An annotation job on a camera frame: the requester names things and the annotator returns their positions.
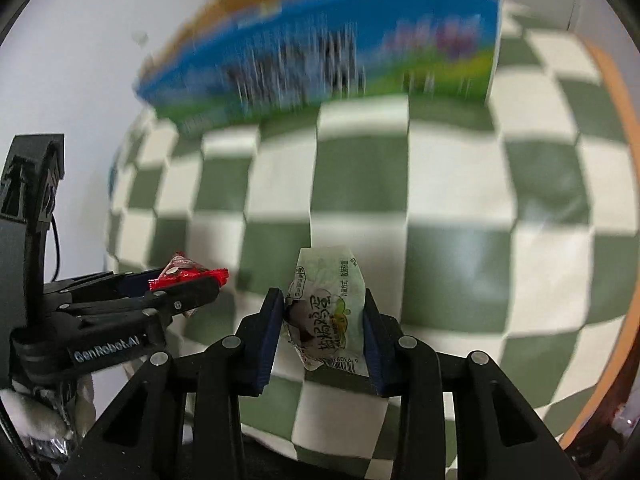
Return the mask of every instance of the black cable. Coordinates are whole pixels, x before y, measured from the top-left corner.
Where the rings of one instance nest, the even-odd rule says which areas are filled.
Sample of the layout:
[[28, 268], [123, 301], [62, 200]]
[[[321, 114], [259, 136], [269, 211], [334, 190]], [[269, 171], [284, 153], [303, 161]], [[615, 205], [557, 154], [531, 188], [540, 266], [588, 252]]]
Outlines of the black cable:
[[53, 226], [53, 239], [56, 243], [56, 270], [53, 271], [52, 282], [55, 282], [60, 273], [60, 239], [58, 238], [58, 226], [56, 225], [56, 219], [51, 215], [51, 225]]

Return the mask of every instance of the red snack package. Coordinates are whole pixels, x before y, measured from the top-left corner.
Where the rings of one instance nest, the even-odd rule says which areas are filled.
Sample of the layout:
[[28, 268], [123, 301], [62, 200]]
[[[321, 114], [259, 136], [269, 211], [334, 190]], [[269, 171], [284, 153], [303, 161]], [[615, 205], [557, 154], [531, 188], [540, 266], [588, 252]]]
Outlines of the red snack package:
[[229, 271], [227, 269], [209, 270], [187, 258], [184, 253], [178, 252], [156, 279], [149, 280], [149, 290], [186, 282], [200, 276], [213, 276], [218, 281], [218, 285], [223, 286], [229, 277]]

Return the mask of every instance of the snack package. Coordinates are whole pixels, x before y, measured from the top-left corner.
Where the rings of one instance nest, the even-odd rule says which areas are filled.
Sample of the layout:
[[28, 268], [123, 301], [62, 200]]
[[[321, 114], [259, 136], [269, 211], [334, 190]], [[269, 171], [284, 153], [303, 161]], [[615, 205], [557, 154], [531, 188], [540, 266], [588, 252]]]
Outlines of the snack package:
[[174, 285], [175, 283], [185, 282], [187, 280], [199, 278], [200, 276], [213, 276], [218, 280], [218, 284], [223, 286], [229, 277], [229, 271], [227, 269], [209, 270], [187, 258], [184, 253], [177, 252], [162, 270], [160, 275], [154, 280], [149, 280], [149, 290], [155, 290], [156, 288], [163, 288], [165, 286]]
[[300, 249], [285, 320], [307, 370], [325, 364], [369, 375], [363, 354], [364, 296], [364, 279], [348, 248]]

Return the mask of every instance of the white glove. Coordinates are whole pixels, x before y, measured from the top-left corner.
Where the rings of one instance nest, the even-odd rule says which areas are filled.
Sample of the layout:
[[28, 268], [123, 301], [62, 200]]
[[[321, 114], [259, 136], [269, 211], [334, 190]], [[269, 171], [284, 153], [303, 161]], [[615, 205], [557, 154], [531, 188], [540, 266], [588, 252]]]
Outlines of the white glove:
[[[0, 399], [18, 435], [35, 440], [68, 439], [71, 431], [62, 418], [35, 399], [14, 390], [0, 390]], [[94, 381], [91, 375], [78, 380], [75, 407], [76, 430], [83, 438], [95, 422]]]

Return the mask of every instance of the blue gripper pad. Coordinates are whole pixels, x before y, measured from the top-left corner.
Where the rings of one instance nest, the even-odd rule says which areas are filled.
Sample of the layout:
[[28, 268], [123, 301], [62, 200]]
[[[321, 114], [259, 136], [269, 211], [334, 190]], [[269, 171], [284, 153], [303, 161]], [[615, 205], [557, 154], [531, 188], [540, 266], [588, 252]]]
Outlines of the blue gripper pad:
[[244, 342], [244, 352], [233, 368], [238, 395], [257, 397], [269, 383], [283, 315], [284, 295], [279, 288], [272, 287], [260, 312], [241, 321], [236, 335]]
[[402, 337], [402, 330], [395, 318], [379, 313], [369, 289], [362, 322], [369, 381], [381, 397], [402, 395], [406, 378], [396, 356], [396, 341]]

